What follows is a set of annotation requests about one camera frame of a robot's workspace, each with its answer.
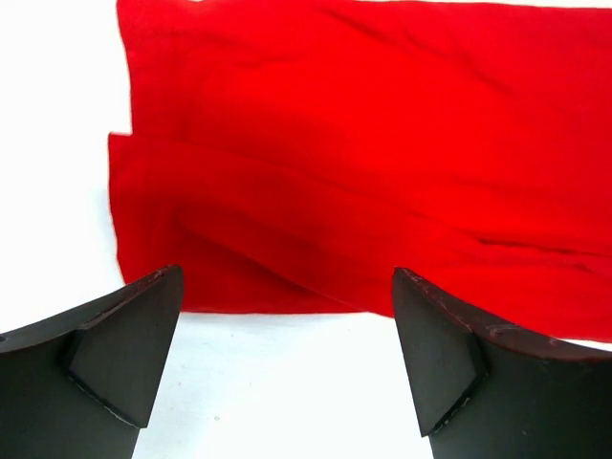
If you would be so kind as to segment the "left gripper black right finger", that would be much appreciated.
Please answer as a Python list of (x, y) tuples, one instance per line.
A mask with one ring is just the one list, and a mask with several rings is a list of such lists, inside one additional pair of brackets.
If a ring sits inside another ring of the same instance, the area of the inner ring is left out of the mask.
[(392, 302), (436, 458), (608, 459), (611, 355), (522, 328), (407, 269)]

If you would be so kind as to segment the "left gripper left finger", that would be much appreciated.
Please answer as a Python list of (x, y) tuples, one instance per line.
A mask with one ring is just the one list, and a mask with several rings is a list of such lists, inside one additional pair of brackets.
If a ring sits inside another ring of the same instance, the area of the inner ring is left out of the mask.
[(132, 457), (183, 297), (183, 271), (168, 266), (2, 334), (2, 457)]

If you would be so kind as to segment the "red t shirt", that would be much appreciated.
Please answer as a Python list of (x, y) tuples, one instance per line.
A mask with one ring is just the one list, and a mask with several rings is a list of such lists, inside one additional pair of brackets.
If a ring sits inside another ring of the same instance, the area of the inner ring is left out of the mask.
[(126, 282), (202, 313), (393, 313), (406, 268), (543, 334), (611, 338), (611, 11), (120, 1), (108, 140)]

